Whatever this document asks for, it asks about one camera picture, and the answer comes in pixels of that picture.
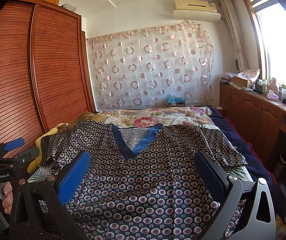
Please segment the navy patterned silk shirt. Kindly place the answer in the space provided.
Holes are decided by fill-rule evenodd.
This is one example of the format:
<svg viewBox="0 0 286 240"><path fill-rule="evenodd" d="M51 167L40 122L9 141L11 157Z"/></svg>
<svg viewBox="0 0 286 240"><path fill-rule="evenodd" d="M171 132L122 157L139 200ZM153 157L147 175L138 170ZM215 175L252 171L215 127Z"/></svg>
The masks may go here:
<svg viewBox="0 0 286 240"><path fill-rule="evenodd" d="M195 153L243 166L220 129L156 124L118 128L82 121L41 140L52 174L83 151L90 165L65 207L89 239L195 239L220 207L198 173Z"/></svg>

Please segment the yellow plush toy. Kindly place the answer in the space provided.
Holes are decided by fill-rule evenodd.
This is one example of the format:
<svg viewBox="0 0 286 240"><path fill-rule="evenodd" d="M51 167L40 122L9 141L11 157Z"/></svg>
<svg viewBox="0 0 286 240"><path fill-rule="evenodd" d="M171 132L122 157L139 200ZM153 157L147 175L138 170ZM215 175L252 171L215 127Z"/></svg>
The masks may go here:
<svg viewBox="0 0 286 240"><path fill-rule="evenodd" d="M29 164L27 168L28 174L33 174L40 167L40 162L42 161L41 139L47 135L53 135L58 133L59 131L63 130L67 125L68 123L60 123L56 127L52 128L50 131L48 131L47 133L43 134L42 136L36 139L35 145L39 149L39 156L36 157L35 160L33 160Z"/></svg>

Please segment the palm leaf bedsheet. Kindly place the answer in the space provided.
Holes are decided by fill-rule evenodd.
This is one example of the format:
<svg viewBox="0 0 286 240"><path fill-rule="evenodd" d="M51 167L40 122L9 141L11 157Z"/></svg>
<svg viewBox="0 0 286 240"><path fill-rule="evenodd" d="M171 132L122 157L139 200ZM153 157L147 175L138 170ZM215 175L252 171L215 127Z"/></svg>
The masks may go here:
<svg viewBox="0 0 286 240"><path fill-rule="evenodd" d="M35 183L44 181L47 179L47 177L52 173L50 171L50 166L46 167L40 167L38 168L28 179L29 183ZM241 181L247 181L247 182L253 182L252 178L249 175L249 172L247 171L245 166L240 167L229 167L225 166L223 167L223 170L227 175L234 175ZM236 211L239 211L239 215L233 215L230 223L233 225L228 226L221 236L220 239L229 239L230 236L232 236L233 231L235 230L235 227L237 225L238 219L240 215L242 214L242 209L245 204L245 200L240 201L238 204L238 207L236 208ZM79 227L86 233L86 236L88 239L95 239L96 236L100 236L99 233L103 233L102 230L96 230L96 228L92 226L85 226L85 224L79 224ZM134 234L134 239L179 239L179 237L170 237L170 236L163 236L160 234L159 236L153 236L151 233L148 233L147 236L143 236L143 234L139 235L139 233Z"/></svg>

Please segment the navy blue blanket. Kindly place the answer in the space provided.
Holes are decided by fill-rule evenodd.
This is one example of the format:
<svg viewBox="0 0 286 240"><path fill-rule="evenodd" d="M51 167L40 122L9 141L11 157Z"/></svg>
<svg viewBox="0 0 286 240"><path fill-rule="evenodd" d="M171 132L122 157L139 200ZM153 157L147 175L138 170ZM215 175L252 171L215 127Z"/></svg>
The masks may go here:
<svg viewBox="0 0 286 240"><path fill-rule="evenodd" d="M210 118L214 124L220 128L236 150L245 157L247 161L246 169L251 178L253 180L257 180L258 178L266 179L272 197L275 214L279 215L282 220L285 220L286 198L274 175L264 167L259 160L258 155L253 150L252 145L236 131L230 120L221 116L215 107L210 106L209 109L212 112Z"/></svg>

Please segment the mustard patterned folded cloth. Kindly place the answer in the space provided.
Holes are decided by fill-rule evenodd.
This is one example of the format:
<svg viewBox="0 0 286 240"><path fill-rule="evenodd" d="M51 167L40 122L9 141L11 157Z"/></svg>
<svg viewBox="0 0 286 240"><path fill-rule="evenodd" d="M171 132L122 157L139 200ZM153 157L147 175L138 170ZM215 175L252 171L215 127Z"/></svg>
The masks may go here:
<svg viewBox="0 0 286 240"><path fill-rule="evenodd" d="M95 121L95 122L103 122L104 118L102 115L97 114L97 113L85 112L79 115L73 122L66 125L65 129L72 129L79 122L88 121L88 120Z"/></svg>

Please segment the wooden louvered wardrobe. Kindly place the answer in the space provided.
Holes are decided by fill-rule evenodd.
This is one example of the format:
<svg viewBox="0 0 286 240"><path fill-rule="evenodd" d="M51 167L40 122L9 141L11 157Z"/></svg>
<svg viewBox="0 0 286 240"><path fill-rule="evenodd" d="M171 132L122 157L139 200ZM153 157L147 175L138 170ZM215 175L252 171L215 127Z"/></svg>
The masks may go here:
<svg viewBox="0 0 286 240"><path fill-rule="evenodd" d="M21 150L95 110L80 15L59 0L7 0L0 10L0 144Z"/></svg>

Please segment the wooden sideboard cabinet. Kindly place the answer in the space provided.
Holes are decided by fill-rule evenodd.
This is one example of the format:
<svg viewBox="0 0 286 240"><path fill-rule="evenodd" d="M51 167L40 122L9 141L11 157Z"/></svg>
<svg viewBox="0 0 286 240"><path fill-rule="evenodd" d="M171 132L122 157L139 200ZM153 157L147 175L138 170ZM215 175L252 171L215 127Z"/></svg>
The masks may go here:
<svg viewBox="0 0 286 240"><path fill-rule="evenodd" d="M286 149L286 104L223 84L219 85L219 104L223 116L271 170Z"/></svg>

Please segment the floral quilt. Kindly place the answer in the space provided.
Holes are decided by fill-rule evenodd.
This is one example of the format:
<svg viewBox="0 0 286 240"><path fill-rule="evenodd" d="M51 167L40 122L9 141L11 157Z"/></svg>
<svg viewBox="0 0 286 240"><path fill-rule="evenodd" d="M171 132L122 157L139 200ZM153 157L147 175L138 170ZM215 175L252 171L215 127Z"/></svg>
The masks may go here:
<svg viewBox="0 0 286 240"><path fill-rule="evenodd" d="M118 128L148 128L156 124L164 126L193 125L217 129L211 119L209 107L168 107L151 109L120 109L99 112L105 124Z"/></svg>

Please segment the blue toy at headboard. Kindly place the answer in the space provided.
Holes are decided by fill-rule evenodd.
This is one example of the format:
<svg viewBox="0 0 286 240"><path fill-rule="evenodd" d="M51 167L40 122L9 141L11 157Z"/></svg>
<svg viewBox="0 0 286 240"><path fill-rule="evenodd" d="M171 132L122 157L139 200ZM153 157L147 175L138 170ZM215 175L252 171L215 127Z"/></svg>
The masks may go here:
<svg viewBox="0 0 286 240"><path fill-rule="evenodd" d="M183 97L175 97L172 94L166 96L166 107L185 107L186 101Z"/></svg>

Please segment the pink figurine on sill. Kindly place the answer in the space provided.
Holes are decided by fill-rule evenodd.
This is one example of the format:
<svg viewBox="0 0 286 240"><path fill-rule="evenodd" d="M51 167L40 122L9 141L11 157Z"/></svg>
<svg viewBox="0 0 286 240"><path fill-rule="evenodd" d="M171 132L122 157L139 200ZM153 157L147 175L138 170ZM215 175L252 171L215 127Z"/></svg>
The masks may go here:
<svg viewBox="0 0 286 240"><path fill-rule="evenodd" d="M272 78L269 83L268 92L266 94L267 99L272 101L278 101L278 84L275 78Z"/></svg>

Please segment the pink circle sheer curtain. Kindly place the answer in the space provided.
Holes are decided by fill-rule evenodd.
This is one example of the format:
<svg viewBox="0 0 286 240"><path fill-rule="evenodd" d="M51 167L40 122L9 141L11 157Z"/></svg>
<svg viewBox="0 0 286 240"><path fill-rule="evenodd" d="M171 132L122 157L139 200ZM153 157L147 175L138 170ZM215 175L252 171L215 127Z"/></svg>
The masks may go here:
<svg viewBox="0 0 286 240"><path fill-rule="evenodd" d="M96 36L87 45L99 110L164 107L168 95L188 106L212 102L214 47L199 23Z"/></svg>

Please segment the cardboard box on sideboard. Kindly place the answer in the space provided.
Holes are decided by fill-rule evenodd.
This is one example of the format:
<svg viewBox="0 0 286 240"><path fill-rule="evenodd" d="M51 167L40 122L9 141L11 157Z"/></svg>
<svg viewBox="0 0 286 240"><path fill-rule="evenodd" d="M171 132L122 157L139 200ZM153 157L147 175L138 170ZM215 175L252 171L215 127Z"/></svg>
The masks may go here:
<svg viewBox="0 0 286 240"><path fill-rule="evenodd" d="M231 79L231 84L236 88L251 88L251 86L259 78L260 70L259 69L246 69L241 73L238 73Z"/></svg>

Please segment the window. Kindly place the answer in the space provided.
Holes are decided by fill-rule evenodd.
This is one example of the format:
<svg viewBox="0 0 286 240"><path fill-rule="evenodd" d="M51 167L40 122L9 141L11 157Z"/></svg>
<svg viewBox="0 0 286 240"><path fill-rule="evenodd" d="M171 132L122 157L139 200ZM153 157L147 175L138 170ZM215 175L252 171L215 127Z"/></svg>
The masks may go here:
<svg viewBox="0 0 286 240"><path fill-rule="evenodd" d="M259 46L261 77L286 86L286 10L277 0L244 0Z"/></svg>

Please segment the beige window drape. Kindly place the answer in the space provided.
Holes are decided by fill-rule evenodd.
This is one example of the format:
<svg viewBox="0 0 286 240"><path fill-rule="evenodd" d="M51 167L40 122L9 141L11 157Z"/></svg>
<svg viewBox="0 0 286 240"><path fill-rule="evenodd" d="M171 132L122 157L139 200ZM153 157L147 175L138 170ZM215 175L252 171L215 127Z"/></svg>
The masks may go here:
<svg viewBox="0 0 286 240"><path fill-rule="evenodd" d="M240 29L238 17L231 0L219 0L223 9L228 28L230 30L234 49L236 53L236 61L238 66L238 72L243 72L247 69L247 61L244 56L243 50L243 37Z"/></svg>

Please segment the white wall air conditioner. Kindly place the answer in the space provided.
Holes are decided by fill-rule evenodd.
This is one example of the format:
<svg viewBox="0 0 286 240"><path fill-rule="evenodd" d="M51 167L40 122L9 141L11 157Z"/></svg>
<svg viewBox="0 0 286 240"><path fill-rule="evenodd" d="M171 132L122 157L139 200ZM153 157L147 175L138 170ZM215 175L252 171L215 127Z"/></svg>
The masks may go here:
<svg viewBox="0 0 286 240"><path fill-rule="evenodd" d="M219 22L215 3L202 0L174 0L173 17L178 20Z"/></svg>

